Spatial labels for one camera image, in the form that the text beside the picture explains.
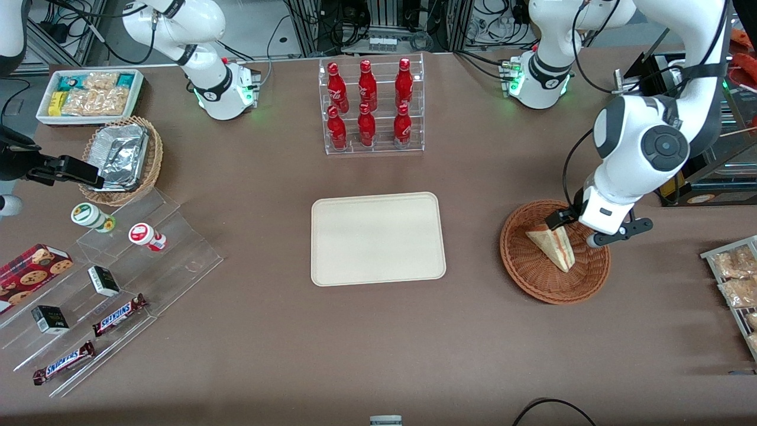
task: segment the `table surface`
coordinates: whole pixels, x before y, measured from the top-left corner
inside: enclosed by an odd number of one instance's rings
[[[610,86],[640,51],[581,55]],[[661,208],[647,196],[637,213],[654,231],[612,246],[594,298],[532,299],[502,265],[500,228],[519,205],[562,197],[565,155],[608,97],[576,78],[558,105],[533,111],[453,55],[424,59],[426,151],[382,158],[326,157],[318,61],[275,63],[260,107],[228,122],[198,108],[179,68],[144,68],[138,113],[165,150],[157,186],[226,260],[63,399],[0,354],[2,424],[366,424],[394,413],[409,426],[509,424],[545,396],[598,424],[757,424],[757,378],[725,375],[754,364],[698,256],[754,234],[754,209]],[[91,133],[40,125],[36,141],[76,154]],[[570,187],[598,163],[581,147]],[[444,277],[310,281],[317,199],[418,191],[439,198]],[[77,185],[22,182],[17,194],[25,211],[0,222],[0,262],[83,233],[68,219]],[[535,411],[528,424],[582,424],[568,409]]]

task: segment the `snickers bar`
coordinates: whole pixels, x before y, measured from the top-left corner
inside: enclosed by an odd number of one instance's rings
[[[144,305],[147,305],[147,301],[140,293],[137,297],[131,299],[129,303],[121,306],[120,309],[105,317],[104,320],[92,325],[92,328],[95,330],[95,337],[102,336],[105,332],[118,325],[121,321],[127,319],[134,312],[137,312]]]
[[[92,345],[92,342],[87,341],[87,343],[84,343],[84,346],[58,359],[56,362],[48,365],[47,368],[40,368],[34,371],[34,384],[39,386],[66,368],[71,368],[77,362],[90,357],[95,357],[95,347]]]

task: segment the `wicker basket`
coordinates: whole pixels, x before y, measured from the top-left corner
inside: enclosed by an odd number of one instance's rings
[[[567,225],[575,265],[562,272],[525,234],[558,208],[568,205],[556,200],[540,200],[515,210],[500,235],[500,254],[510,277],[526,293],[547,303],[578,303],[596,294],[610,271],[608,247],[592,249],[586,239],[594,231],[578,222]]]
[[[153,127],[149,121],[141,117],[129,117],[105,124],[105,126],[126,126],[127,124],[139,124],[150,131],[147,153],[145,153],[145,164],[142,166],[142,182],[136,190],[130,193],[97,193],[80,184],[79,188],[82,190],[82,193],[91,202],[119,207],[126,204],[126,202],[131,199],[147,194],[150,189],[155,186],[157,176],[160,174],[160,162],[163,161],[163,142],[160,140],[160,135],[157,134],[155,127]],[[92,137],[89,138],[87,147],[84,148],[84,155],[82,157],[84,161],[89,157],[89,150],[92,148],[92,142],[94,140],[95,135],[93,134]]]

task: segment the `clear acrylic bottle rack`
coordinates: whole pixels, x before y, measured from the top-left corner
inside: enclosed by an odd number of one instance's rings
[[[47,288],[27,297],[23,305],[15,306],[6,314],[10,315],[8,318],[2,318],[2,356],[14,366],[14,371],[28,376],[30,386],[34,371],[80,348],[87,340],[92,341],[96,357],[75,364],[39,386],[40,392],[50,397],[69,393],[223,260],[184,220],[179,206],[158,190],[132,200],[113,216],[114,230],[105,234],[95,230],[85,233],[67,249],[74,266],[48,283]],[[138,222],[148,223],[165,235],[166,248],[152,252],[132,244],[127,234]],[[87,273],[93,265],[111,271],[121,289],[118,295],[106,297],[95,292]],[[139,293],[148,305],[95,338],[92,325]],[[37,305],[59,307],[70,329],[60,335],[41,333],[30,312]]]
[[[354,154],[401,154],[403,152],[422,152],[425,148],[424,116],[425,92],[423,56],[416,55],[376,55],[367,57],[371,61],[373,75],[376,77],[378,88],[378,108],[373,112],[376,120],[376,141],[373,147],[365,147],[360,143],[360,133],[357,128],[357,118],[360,116],[360,92],[357,82],[360,79],[360,61],[365,58],[340,57],[321,59],[318,70],[318,88],[321,97],[321,119],[323,121],[323,140],[328,155]],[[400,59],[410,59],[410,73],[413,75],[413,100],[408,105],[408,114],[413,121],[410,128],[410,144],[405,149],[394,146],[394,118],[397,116],[397,106],[394,103],[394,80],[400,69]],[[347,149],[337,151],[331,143],[329,129],[326,122],[329,116],[326,109],[331,105],[329,98],[329,73],[326,65],[335,62],[339,66],[339,74],[347,84],[347,100],[350,109],[341,114],[341,119],[347,127]]]

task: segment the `cookie box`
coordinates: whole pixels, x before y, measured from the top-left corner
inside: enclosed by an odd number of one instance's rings
[[[0,267],[0,314],[73,265],[68,253],[37,244]]]

